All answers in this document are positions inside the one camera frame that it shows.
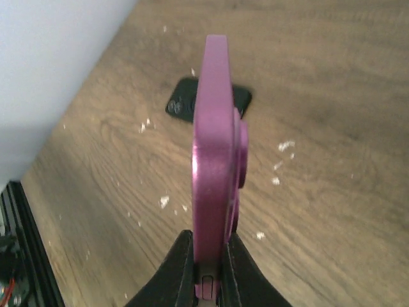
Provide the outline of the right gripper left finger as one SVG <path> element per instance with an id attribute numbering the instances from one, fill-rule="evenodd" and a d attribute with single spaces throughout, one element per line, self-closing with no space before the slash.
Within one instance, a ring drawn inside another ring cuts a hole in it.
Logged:
<path id="1" fill-rule="evenodd" d="M 192 232 L 184 230 L 176 238 L 157 272 L 126 307 L 187 307 L 194 303 Z"/>

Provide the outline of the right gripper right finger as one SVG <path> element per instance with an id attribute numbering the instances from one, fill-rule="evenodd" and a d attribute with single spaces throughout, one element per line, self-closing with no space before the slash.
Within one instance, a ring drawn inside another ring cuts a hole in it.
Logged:
<path id="1" fill-rule="evenodd" d="M 291 307 L 265 278 L 237 233 L 232 233 L 222 257 L 219 306 Z"/>

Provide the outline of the magenta phone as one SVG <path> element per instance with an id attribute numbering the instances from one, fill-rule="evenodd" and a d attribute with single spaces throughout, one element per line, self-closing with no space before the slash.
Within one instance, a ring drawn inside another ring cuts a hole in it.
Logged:
<path id="1" fill-rule="evenodd" d="M 247 124 L 234 105 L 228 39 L 208 35 L 194 106 L 192 209 L 195 291 L 216 301 L 222 255 L 237 222 L 247 171 Z"/>

